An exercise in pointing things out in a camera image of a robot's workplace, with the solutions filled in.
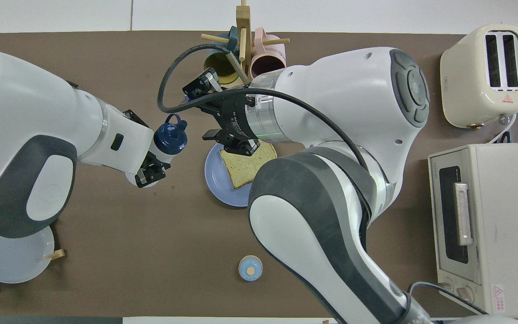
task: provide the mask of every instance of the oven handle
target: oven handle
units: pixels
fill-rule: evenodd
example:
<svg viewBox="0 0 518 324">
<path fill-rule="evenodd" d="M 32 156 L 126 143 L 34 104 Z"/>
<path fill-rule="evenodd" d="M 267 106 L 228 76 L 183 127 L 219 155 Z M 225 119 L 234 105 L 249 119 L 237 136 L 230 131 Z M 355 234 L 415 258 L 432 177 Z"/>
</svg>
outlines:
<svg viewBox="0 0 518 324">
<path fill-rule="evenodd" d="M 471 236 L 471 221 L 469 217 L 469 202 L 467 197 L 467 183 L 455 182 L 455 216 L 457 219 L 457 234 L 459 236 L 459 245 L 469 246 L 473 244 Z"/>
</svg>

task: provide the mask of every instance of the toast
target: toast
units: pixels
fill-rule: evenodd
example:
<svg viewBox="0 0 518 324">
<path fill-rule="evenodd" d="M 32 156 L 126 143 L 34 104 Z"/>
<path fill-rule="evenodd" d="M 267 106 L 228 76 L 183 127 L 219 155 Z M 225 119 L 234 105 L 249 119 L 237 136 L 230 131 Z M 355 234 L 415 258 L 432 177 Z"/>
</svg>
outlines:
<svg viewBox="0 0 518 324">
<path fill-rule="evenodd" d="M 229 172 L 229 178 L 234 189 L 239 189 L 247 183 L 253 182 L 259 168 L 269 160 L 277 158 L 277 152 L 273 145 L 260 141 L 261 145 L 252 156 L 243 156 L 227 153 L 220 150 L 221 158 Z"/>
</svg>

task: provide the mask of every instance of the power cord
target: power cord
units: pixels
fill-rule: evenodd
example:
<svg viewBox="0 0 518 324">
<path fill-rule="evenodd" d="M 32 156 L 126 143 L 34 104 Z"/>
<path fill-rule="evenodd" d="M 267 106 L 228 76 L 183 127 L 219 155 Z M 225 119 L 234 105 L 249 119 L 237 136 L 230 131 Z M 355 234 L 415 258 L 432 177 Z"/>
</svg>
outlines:
<svg viewBox="0 0 518 324">
<path fill-rule="evenodd" d="M 365 159 L 363 158 L 360 150 L 358 149 L 357 145 L 351 141 L 351 138 L 347 136 L 347 134 L 339 128 L 337 124 L 335 124 L 331 119 L 329 119 L 327 116 L 325 116 L 322 112 L 315 109 L 310 104 L 294 97 L 290 96 L 289 94 L 284 94 L 279 91 L 275 90 L 269 90 L 269 89 L 260 89 L 260 88 L 232 88 L 228 90 L 224 90 L 222 92 L 214 92 L 213 94 L 207 94 L 201 98 L 197 98 L 194 100 L 191 100 L 186 103 L 182 103 L 180 105 L 177 105 L 175 107 L 165 107 L 163 104 L 164 100 L 164 92 L 165 88 L 167 86 L 167 81 L 169 80 L 169 77 L 171 76 L 171 73 L 179 64 L 179 62 L 183 61 L 185 57 L 187 57 L 189 54 L 194 53 L 196 51 L 205 50 L 205 49 L 217 49 L 220 50 L 224 54 L 230 53 L 227 49 L 224 47 L 220 47 L 218 45 L 212 45 L 212 44 L 203 44 L 203 45 L 197 45 L 193 46 L 187 51 L 183 52 L 173 63 L 169 66 L 167 69 L 167 72 L 165 72 L 165 76 L 163 77 L 163 80 L 161 80 L 161 85 L 159 88 L 159 93 L 157 95 L 157 105 L 159 109 L 164 113 L 178 113 L 180 111 L 197 107 L 200 105 L 204 105 L 206 103 L 218 100 L 218 99 L 224 99 L 228 96 L 240 96 L 240 95 L 267 95 L 267 96 L 273 96 L 275 98 L 280 98 L 286 101 L 289 101 L 290 103 L 296 104 L 300 106 L 301 108 L 307 110 L 309 113 L 312 113 L 317 118 L 321 119 L 327 126 L 329 126 L 339 137 L 349 146 L 349 149 L 353 152 L 355 157 L 357 158 L 359 164 L 368 171 L 368 166 L 365 162 Z"/>
<path fill-rule="evenodd" d="M 497 141 L 495 141 L 493 143 L 498 144 L 498 143 L 512 143 L 512 142 L 513 142 L 513 140 L 510 137 L 510 131 L 506 131 L 505 133 L 503 133 L 503 135 L 501 135 L 501 139 L 498 139 Z"/>
<path fill-rule="evenodd" d="M 483 314 L 483 315 L 487 315 L 488 313 L 485 312 L 484 310 L 482 310 L 481 308 L 475 306 L 473 303 L 470 303 L 468 302 L 467 300 L 455 295 L 454 293 L 451 293 L 450 291 L 448 290 L 445 290 L 437 285 L 434 285 L 433 283 L 426 283 L 424 281 L 417 281 L 416 283 L 413 283 L 411 286 L 409 286 L 409 289 L 407 289 L 407 293 L 409 293 L 409 295 L 411 295 L 413 293 L 413 290 L 416 288 L 416 287 L 419 287 L 419 286 L 423 286 L 423 287 L 431 287 L 431 288 L 434 288 L 434 289 L 437 289 L 438 291 L 446 294 L 446 295 L 449 295 L 457 300 L 459 300 L 460 302 L 462 302 L 463 304 L 466 304 L 467 306 L 471 307 L 472 309 L 474 309 L 475 311 Z"/>
<path fill-rule="evenodd" d="M 495 136 L 495 138 L 493 138 L 492 140 L 490 140 L 489 142 L 487 142 L 487 144 L 491 144 L 491 143 L 494 143 L 496 142 L 499 138 L 501 138 L 501 136 L 505 133 L 508 133 L 509 129 L 512 127 L 512 125 L 514 124 L 514 121 L 515 119 L 517 119 L 517 114 L 514 114 L 512 119 L 509 121 L 509 123 L 507 124 L 507 126 L 505 127 L 505 129 L 503 129 L 501 132 L 498 133 L 497 136 Z"/>
</svg>

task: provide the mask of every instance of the stacked plates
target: stacked plates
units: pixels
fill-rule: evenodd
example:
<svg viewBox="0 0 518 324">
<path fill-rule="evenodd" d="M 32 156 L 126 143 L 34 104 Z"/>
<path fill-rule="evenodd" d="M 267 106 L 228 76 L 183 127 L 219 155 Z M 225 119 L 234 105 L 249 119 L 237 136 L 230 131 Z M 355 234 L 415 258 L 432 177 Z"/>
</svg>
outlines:
<svg viewBox="0 0 518 324">
<path fill-rule="evenodd" d="M 49 265 L 54 248 L 49 226 L 24 238 L 0 236 L 0 281 L 18 284 L 37 277 Z"/>
</svg>

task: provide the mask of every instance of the pink mug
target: pink mug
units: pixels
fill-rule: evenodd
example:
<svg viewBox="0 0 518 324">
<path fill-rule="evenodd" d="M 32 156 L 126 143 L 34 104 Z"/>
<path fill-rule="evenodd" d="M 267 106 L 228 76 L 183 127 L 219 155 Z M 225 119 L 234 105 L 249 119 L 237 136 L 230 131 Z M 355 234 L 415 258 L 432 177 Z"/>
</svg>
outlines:
<svg viewBox="0 0 518 324">
<path fill-rule="evenodd" d="M 279 70 L 286 67 L 285 44 L 263 45 L 264 41 L 279 39 L 276 35 L 267 35 L 263 27 L 255 29 L 255 47 L 251 58 L 251 76 Z"/>
</svg>

